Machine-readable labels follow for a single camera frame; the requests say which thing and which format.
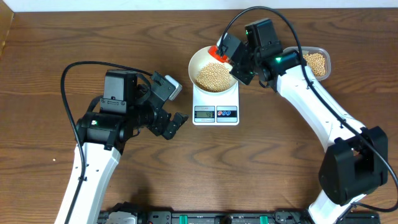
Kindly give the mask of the red plastic measuring scoop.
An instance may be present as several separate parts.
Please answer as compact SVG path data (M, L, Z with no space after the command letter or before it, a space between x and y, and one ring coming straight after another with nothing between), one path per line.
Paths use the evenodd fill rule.
M217 61L221 62L221 63L229 63L229 58L226 55L219 55L218 54L218 48L216 45L212 45L209 50L208 53Z

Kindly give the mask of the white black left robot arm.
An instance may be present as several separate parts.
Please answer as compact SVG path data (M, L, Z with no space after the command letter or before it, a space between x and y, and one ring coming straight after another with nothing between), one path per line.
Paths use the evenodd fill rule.
M76 148L71 177L56 223L96 223L109 180L127 141L141 128L172 139L188 115L163 109L182 90L171 76L149 78L133 70L108 70L104 93L75 124Z

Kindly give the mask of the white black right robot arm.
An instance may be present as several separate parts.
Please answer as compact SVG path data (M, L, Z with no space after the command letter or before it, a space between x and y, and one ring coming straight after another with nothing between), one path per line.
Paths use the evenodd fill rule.
M380 127L367 128L350 116L321 86L301 47L285 50L270 19L245 27L246 41L224 32L219 52L243 84L260 84L285 98L320 140L325 156L318 179L321 192L307 210L312 223L338 223L392 175L388 139Z

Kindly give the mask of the white digital kitchen scale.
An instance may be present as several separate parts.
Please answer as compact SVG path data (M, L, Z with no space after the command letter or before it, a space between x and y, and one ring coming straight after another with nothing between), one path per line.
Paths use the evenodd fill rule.
M236 126L239 124L239 85L222 92L193 87L192 122L197 126Z

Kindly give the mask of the white round bowl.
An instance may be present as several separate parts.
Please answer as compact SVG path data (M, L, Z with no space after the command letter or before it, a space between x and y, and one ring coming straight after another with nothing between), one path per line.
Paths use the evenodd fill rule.
M206 93L223 93L238 84L230 71L232 66L215 59L209 50L211 46L197 51L188 64L188 74L192 83Z

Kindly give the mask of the clear plastic soybean container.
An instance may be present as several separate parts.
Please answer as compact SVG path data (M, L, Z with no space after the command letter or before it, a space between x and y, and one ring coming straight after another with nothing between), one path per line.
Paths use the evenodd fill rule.
M309 79L315 78L320 82L331 74L331 58L329 53L319 47L302 47L303 58L311 73L306 69Z

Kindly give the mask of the brown cardboard box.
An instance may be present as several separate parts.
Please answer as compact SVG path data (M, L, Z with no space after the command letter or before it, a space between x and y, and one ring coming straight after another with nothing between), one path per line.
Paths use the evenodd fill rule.
M0 13L0 54L2 55L14 18L14 12L1 0Z

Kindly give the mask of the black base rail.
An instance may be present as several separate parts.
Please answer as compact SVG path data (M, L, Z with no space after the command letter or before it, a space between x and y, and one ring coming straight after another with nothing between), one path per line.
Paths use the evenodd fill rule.
M100 212L96 222L100 224L306 224L313 221L304 210L276 210L265 213L176 212L160 207L149 210L124 202Z

